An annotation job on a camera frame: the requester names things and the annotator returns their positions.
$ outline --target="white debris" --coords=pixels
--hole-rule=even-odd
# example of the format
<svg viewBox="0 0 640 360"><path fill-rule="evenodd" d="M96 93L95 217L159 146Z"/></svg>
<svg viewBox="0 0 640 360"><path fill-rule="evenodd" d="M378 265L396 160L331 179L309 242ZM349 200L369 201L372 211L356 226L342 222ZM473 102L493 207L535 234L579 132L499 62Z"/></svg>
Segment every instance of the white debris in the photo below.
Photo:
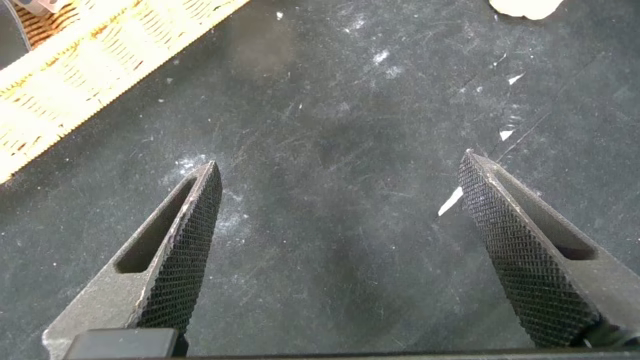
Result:
<svg viewBox="0 0 640 360"><path fill-rule="evenodd" d="M384 50L383 52L377 53L376 56L373 57L373 62L378 65L389 57L389 50Z"/></svg>
<svg viewBox="0 0 640 360"><path fill-rule="evenodd" d="M458 200L460 200L461 197L462 197L462 188L458 187L457 189L455 189L453 194L451 194L451 197L449 198L449 200L447 200L444 203L444 205L442 205L440 210L438 210L438 216L442 216L442 214L446 213L449 209L451 209L451 207L455 205L458 202Z"/></svg>
<svg viewBox="0 0 640 360"><path fill-rule="evenodd" d="M526 74L526 73L522 73L522 74L520 74L518 76L514 76L511 79L509 79L509 85L515 84L516 81L520 80L520 78L522 78L524 76L524 74Z"/></svg>
<svg viewBox="0 0 640 360"><path fill-rule="evenodd" d="M511 136L513 134L515 130L505 130L505 131L500 131L500 139L502 139L502 141L505 141L509 138L509 136Z"/></svg>

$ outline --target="scratch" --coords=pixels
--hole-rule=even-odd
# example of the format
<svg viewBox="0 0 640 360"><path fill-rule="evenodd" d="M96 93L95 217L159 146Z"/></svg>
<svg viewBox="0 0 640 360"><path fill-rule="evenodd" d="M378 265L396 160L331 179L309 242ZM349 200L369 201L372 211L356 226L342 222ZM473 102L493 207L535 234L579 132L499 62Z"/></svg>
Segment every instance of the scratch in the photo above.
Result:
<svg viewBox="0 0 640 360"><path fill-rule="evenodd" d="M556 94L556 99L560 96L560 94L573 82L575 81L578 77L580 77L593 63L595 63L597 60L599 60L602 56L604 55L604 52L601 52L600 54L596 55L593 59L591 59L591 61L589 61L585 66L582 67L582 69L580 69L580 71L578 71L574 76L572 76L569 80L567 80L561 87L560 90L558 90L558 93Z"/></svg>
<svg viewBox="0 0 640 360"><path fill-rule="evenodd" d="M553 114L553 111L547 113L545 116L543 116L542 118L540 118L540 120L538 120L535 125L533 125L531 127L531 129L529 129L529 131L527 131L524 135L522 135L522 137L520 139L518 139L518 141L516 141L515 144L511 145L507 151L505 151L502 155L500 155L500 157L498 158L498 160L496 160L496 162L499 162L500 160L502 160L502 158L507 155L509 153L509 151L513 150L516 146L518 146L518 144L520 144L522 142L522 140L524 140L527 136L529 136L529 134L531 134L531 132L533 130L535 130L546 118L549 117L549 115Z"/></svg>
<svg viewBox="0 0 640 360"><path fill-rule="evenodd" d="M493 67L498 66L498 64L500 64L502 62L502 60L507 58L507 53L504 53L504 55L502 55L502 57L500 58L500 60L496 61L493 63Z"/></svg>
<svg viewBox="0 0 640 360"><path fill-rule="evenodd" d="M396 195L396 196L408 197L408 198L413 197L412 195L395 192L395 191L384 191L383 194Z"/></svg>
<svg viewBox="0 0 640 360"><path fill-rule="evenodd" d="M335 169L337 169L338 167L348 163L349 161L353 160L353 158L355 158L358 154L360 154L361 152L369 149L371 147L371 143L367 143L364 144L362 147L360 147L360 149L352 152L351 154L347 155L344 157L344 159L342 159L342 161L338 162L337 164L334 164L332 167L329 168L329 171L333 171Z"/></svg>
<svg viewBox="0 0 640 360"><path fill-rule="evenodd" d="M391 337L391 340L395 341L396 344L400 345L400 347L402 347L402 349L404 350L404 348L406 347L405 344L401 343L400 341L398 341L398 339L396 339L395 337Z"/></svg>

